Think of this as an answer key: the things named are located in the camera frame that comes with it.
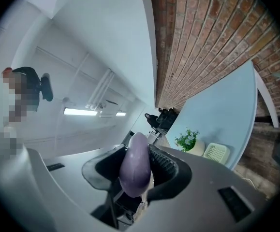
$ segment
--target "white plastic basket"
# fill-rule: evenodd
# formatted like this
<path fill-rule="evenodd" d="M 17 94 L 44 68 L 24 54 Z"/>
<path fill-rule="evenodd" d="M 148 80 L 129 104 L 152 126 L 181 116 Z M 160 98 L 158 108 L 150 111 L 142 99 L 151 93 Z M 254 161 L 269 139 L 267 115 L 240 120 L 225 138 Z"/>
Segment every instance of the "white plastic basket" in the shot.
<path fill-rule="evenodd" d="M 227 162 L 229 155 L 230 149 L 228 149 L 227 146 L 210 143 L 207 146 L 203 157 L 217 161 L 224 165 Z"/>

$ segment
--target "purple eggplant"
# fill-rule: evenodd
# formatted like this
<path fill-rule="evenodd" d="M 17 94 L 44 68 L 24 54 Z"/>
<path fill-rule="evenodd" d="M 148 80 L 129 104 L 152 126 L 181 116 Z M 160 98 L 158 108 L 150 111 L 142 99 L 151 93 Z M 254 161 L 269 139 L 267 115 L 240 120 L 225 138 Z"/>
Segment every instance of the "purple eggplant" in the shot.
<path fill-rule="evenodd" d="M 146 136 L 137 132 L 129 141 L 125 158 L 119 171 L 119 180 L 124 192 L 132 197 L 143 194 L 150 181 L 150 163 Z"/>

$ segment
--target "person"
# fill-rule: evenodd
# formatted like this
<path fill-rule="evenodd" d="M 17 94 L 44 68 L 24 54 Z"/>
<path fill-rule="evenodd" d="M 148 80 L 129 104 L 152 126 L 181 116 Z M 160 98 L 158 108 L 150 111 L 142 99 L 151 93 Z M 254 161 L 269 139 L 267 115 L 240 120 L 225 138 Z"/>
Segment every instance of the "person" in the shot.
<path fill-rule="evenodd" d="M 2 72 L 2 78 L 9 89 L 8 122 L 20 122 L 22 117 L 27 116 L 27 111 L 37 111 L 40 92 L 43 100 L 48 102 L 53 100 L 53 91 L 47 73 L 40 80 L 32 67 L 21 67 L 15 70 L 6 68 Z"/>
<path fill-rule="evenodd" d="M 144 116 L 152 128 L 157 128 L 159 126 L 159 123 L 156 121 L 158 118 L 157 116 L 150 114 L 144 114 Z"/>

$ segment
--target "table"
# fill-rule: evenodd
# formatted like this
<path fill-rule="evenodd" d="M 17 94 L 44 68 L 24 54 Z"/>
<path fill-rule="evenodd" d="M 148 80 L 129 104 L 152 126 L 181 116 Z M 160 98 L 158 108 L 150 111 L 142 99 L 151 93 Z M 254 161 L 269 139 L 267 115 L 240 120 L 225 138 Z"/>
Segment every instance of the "table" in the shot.
<path fill-rule="evenodd" d="M 257 110 L 257 84 L 251 61 L 189 98 L 166 138 L 178 149 L 175 138 L 186 128 L 199 131 L 198 139 L 226 145 L 231 153 L 225 166 L 234 169 L 249 141 Z"/>

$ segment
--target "ceiling light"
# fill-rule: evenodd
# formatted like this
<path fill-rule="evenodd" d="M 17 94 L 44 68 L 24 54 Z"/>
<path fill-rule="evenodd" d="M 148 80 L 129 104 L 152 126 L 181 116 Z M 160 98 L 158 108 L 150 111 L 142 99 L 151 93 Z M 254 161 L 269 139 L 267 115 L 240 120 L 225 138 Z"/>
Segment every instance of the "ceiling light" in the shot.
<path fill-rule="evenodd" d="M 117 113 L 116 116 L 125 116 L 126 113 Z"/>
<path fill-rule="evenodd" d="M 97 111 L 80 110 L 80 109 L 72 109 L 72 108 L 65 108 L 63 111 L 63 114 L 65 115 L 95 116 L 97 113 L 98 113 Z"/>

